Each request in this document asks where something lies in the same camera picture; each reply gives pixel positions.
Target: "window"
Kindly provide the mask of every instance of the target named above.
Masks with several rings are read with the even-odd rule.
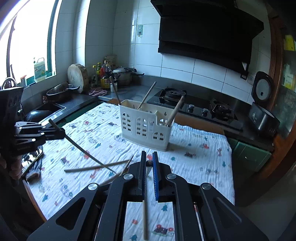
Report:
[[[12,65],[17,83],[20,83],[20,78],[24,75],[27,79],[34,76],[34,60],[39,58],[45,59],[47,76],[50,76],[52,23],[57,2],[58,0],[24,0],[14,24],[10,24],[13,31],[9,58],[5,54],[0,56],[0,85],[7,77],[7,59],[9,65]],[[11,27],[8,27],[0,40],[1,53],[7,53],[10,32]]]

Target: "stove knob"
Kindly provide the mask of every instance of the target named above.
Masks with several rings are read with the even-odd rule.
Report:
[[[209,112],[209,110],[208,109],[206,109],[206,108],[204,108],[203,110],[202,110],[202,116],[207,116],[207,113]]]
[[[193,110],[194,107],[195,107],[194,105],[190,104],[190,105],[188,106],[188,109],[189,109],[189,110]]]

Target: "small jar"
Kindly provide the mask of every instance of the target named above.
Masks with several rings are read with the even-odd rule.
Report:
[[[117,82],[114,83],[114,87],[115,87],[115,90],[117,91]],[[110,89],[111,89],[111,92],[115,92],[112,83],[110,83]]]

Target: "cooking pot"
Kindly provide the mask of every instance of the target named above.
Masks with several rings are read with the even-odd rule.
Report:
[[[118,68],[112,71],[119,86],[129,85],[131,83],[132,75],[144,75],[136,74],[136,72],[137,70],[135,68]]]
[[[27,122],[40,122],[44,118],[50,116],[52,114],[52,111],[50,110],[33,110],[30,111],[26,117],[25,121]]]
[[[51,90],[49,90],[46,93],[46,97],[49,101],[52,102],[59,102],[62,101],[68,97],[70,97],[70,91],[71,90],[78,90],[80,88],[80,86],[76,87],[76,88],[72,88],[72,85],[69,85],[68,82],[64,82],[54,88],[52,88]]]

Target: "black range hood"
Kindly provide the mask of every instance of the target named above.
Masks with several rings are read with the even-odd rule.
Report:
[[[197,58],[248,75],[252,40],[264,29],[262,21],[236,8],[233,0],[151,3],[160,15],[159,53]]]

